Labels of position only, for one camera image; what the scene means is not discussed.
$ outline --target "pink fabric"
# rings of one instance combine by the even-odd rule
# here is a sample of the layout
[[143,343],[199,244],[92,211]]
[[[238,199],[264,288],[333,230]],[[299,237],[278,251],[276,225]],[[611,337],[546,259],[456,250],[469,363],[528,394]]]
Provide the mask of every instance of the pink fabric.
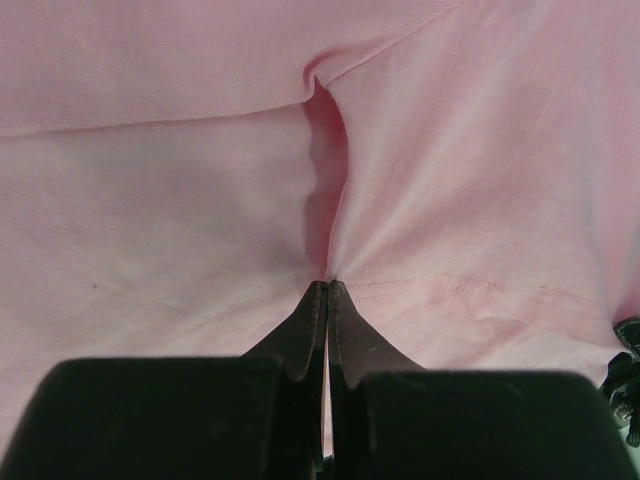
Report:
[[56,362],[239,354],[318,278],[430,368],[599,384],[640,313],[637,0],[0,11],[0,452]]

